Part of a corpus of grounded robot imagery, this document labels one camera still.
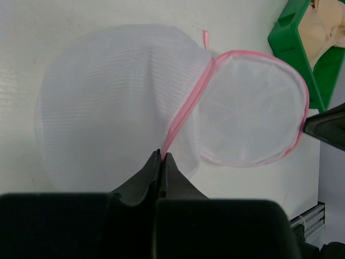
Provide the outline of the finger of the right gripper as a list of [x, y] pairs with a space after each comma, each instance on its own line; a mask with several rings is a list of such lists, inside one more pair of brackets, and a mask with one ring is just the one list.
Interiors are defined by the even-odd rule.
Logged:
[[306, 119], [303, 132], [342, 151], [345, 150], [345, 104]]

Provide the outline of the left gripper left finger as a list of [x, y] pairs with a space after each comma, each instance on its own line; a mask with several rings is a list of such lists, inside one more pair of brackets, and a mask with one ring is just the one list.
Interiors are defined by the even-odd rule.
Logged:
[[160, 179], [161, 152], [154, 151], [145, 165], [120, 187], [112, 191], [113, 198], [125, 206], [135, 207], [142, 204], [147, 198], [157, 192]]

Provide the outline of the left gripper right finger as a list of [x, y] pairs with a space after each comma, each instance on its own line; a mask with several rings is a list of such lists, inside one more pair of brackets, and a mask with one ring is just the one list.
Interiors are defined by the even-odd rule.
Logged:
[[162, 162], [159, 198], [170, 200], [207, 200], [178, 169], [171, 153], [167, 153]]

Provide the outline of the beige bra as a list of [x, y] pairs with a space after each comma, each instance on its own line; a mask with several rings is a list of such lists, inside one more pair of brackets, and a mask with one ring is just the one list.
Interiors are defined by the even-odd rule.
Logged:
[[337, 0], [312, 1], [298, 32], [313, 69], [331, 47], [344, 48], [344, 3]]

